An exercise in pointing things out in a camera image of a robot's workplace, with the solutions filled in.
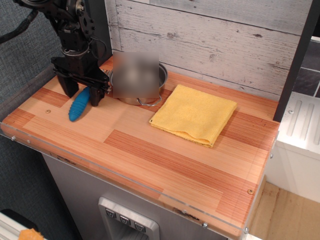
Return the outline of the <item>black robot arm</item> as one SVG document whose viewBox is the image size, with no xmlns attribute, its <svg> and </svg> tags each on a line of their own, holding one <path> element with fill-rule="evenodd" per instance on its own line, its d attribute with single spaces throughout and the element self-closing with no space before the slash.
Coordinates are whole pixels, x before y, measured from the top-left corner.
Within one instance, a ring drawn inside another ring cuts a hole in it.
<svg viewBox="0 0 320 240">
<path fill-rule="evenodd" d="M 89 88 L 92 106 L 98 106 L 109 87 L 109 77 L 99 68 L 108 51 L 98 53 L 95 21 L 83 0 L 17 0 L 16 4 L 41 12 L 50 21 L 61 43 L 61 57 L 52 57 L 54 72 L 68 97 Z"/>
</svg>

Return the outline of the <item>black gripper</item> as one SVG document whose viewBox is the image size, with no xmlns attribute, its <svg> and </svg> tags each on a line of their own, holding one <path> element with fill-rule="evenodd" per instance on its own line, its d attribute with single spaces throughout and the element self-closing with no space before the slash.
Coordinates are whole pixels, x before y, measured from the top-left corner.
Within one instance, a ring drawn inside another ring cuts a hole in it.
<svg viewBox="0 0 320 240">
<path fill-rule="evenodd" d="M 109 90 L 109 77 L 99 68 L 98 60 L 89 50 L 79 56 L 52 57 L 51 63 L 64 93 L 69 98 L 79 90 L 80 83 L 90 87 L 91 105 L 97 107 Z"/>
</svg>

